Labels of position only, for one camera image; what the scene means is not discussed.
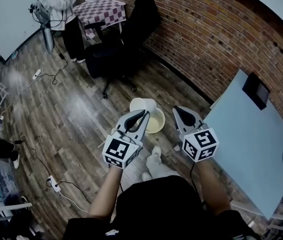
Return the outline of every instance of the white hoodie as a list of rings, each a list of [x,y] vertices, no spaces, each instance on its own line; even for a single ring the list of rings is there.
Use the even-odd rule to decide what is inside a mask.
[[[72,5],[76,0],[39,0],[42,6],[50,13],[50,28],[56,31],[65,30],[65,25],[76,15]]]

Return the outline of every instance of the light blue table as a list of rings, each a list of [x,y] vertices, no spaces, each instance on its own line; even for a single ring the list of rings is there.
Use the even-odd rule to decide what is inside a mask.
[[[204,122],[219,140],[214,160],[269,219],[283,196],[283,119],[242,91],[246,79],[239,70]]]

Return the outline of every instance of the black office chair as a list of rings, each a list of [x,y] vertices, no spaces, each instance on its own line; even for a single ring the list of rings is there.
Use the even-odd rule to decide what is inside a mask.
[[[161,17],[154,0],[136,0],[131,16],[122,28],[120,34],[122,42],[105,38],[101,30],[105,22],[85,26],[86,30],[95,29],[101,40],[101,43],[85,49],[85,58],[92,78],[107,78],[106,86],[102,91],[105,99],[106,91],[115,78],[119,78],[134,92],[136,91],[136,85],[127,76],[136,67],[139,48],[160,23]]]

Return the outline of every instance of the wire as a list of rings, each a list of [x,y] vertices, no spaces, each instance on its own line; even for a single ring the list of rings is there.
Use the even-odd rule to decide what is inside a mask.
[[[34,81],[32,81],[30,85],[28,85],[25,89],[23,89],[23,90],[21,91],[21,93],[17,96],[17,98],[16,98],[13,102],[11,102],[11,103],[8,105],[8,107],[7,107],[3,112],[1,112],[0,116],[2,116],[2,115],[9,109],[9,107],[10,107],[11,105],[13,105],[13,104],[19,99],[19,97],[22,95],[22,93],[23,93],[24,91],[26,91],[29,87],[31,87],[31,86],[33,85],[33,83],[36,82],[37,79],[38,79],[38,77],[37,77]]]
[[[63,60],[66,62],[66,65],[65,65],[64,67],[60,68],[60,69],[58,70],[57,74],[47,74],[47,73],[45,73],[45,74],[40,75],[38,78],[42,78],[43,76],[53,77],[53,80],[51,81],[51,83],[52,83],[53,85],[57,85],[57,83],[58,83],[58,81],[57,81],[57,79],[56,79],[57,75],[59,74],[60,71],[62,71],[62,70],[63,70],[64,68],[66,68],[67,65],[68,65],[68,61],[65,60],[65,59],[63,59]]]
[[[57,51],[59,52],[59,54],[62,54],[61,51],[58,49],[57,45],[55,45],[55,48],[57,49]]]
[[[60,183],[68,183],[68,184],[72,184],[72,185],[74,185],[76,188],[78,188],[79,190],[80,190],[80,192],[82,193],[82,195],[85,197],[85,199],[87,200],[87,202],[88,203],[90,203],[90,204],[92,204],[89,200],[88,200],[88,198],[86,197],[86,195],[84,194],[84,192],[78,187],[78,186],[76,186],[74,183],[72,183],[72,182],[68,182],[68,181],[60,181],[59,183],[57,183],[56,185],[58,186]]]
[[[10,142],[10,143],[13,143],[13,144],[15,144],[15,141],[11,141],[11,140],[8,140],[8,139],[4,139],[4,138],[1,138],[1,137],[0,137],[0,140],[2,140],[2,141],[6,141],[6,142]]]
[[[66,198],[66,199],[68,199],[69,201],[71,201],[71,202],[73,202],[74,203],[74,205],[79,209],[79,210],[81,210],[81,211],[83,211],[83,212],[85,212],[85,213],[87,213],[88,214],[88,211],[86,211],[86,210],[83,210],[83,209],[81,209],[81,208],[79,208],[78,207],[78,205],[73,201],[73,200],[71,200],[70,198],[68,198],[67,196],[64,196],[63,194],[62,194],[62,192],[60,192],[59,191],[59,193],[61,194],[61,196],[62,197],[64,197],[64,198]]]
[[[55,27],[59,26],[62,22],[68,20],[68,18],[67,18],[66,20],[65,20],[65,19],[61,19],[61,20],[54,20],[54,19],[53,19],[53,20],[50,20],[50,19],[44,17],[40,12],[39,12],[39,14],[40,14],[44,19],[49,20],[49,23],[50,23],[50,22],[59,22],[56,26],[50,26],[50,28],[55,28]],[[35,22],[38,22],[38,23],[40,23],[40,24],[45,24],[44,22],[41,22],[41,21],[38,19],[37,16],[36,16],[37,19],[35,19],[33,12],[31,13],[31,15],[32,15],[32,19],[33,19]]]
[[[28,146],[28,144],[27,144],[27,142],[26,142],[26,136],[23,136],[23,137],[22,137],[22,142],[25,142],[25,145],[26,145],[26,147],[27,147],[28,149],[33,150],[33,151],[35,152],[35,155],[36,155],[37,159],[38,159],[38,160],[41,162],[41,164],[45,167],[45,169],[46,169],[46,171],[47,171],[47,173],[48,173],[48,178],[49,178],[49,177],[51,176],[50,170],[47,168],[47,166],[44,164],[44,162],[38,157],[36,149],[33,148],[33,147]]]
[[[126,135],[124,132],[118,130],[117,128],[111,129],[111,135],[113,135],[114,132],[119,132],[122,136],[129,138],[129,139],[130,139],[130,142],[133,142],[133,143],[136,145],[136,142],[135,142],[131,137],[129,137],[128,135]]]
[[[197,187],[196,187],[196,185],[195,185],[195,183],[193,181],[193,177],[192,177],[192,172],[193,172],[194,166],[195,166],[195,162],[193,162],[193,164],[192,164],[192,167],[191,167],[190,172],[189,172],[189,176],[190,176],[190,180],[191,180],[193,188],[198,193]]]

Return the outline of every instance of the white cup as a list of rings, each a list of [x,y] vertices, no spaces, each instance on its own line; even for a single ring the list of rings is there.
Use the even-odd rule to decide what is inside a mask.
[[[157,108],[156,101],[152,98],[134,98],[129,105],[130,112],[136,110],[146,110],[148,112],[154,112]]]

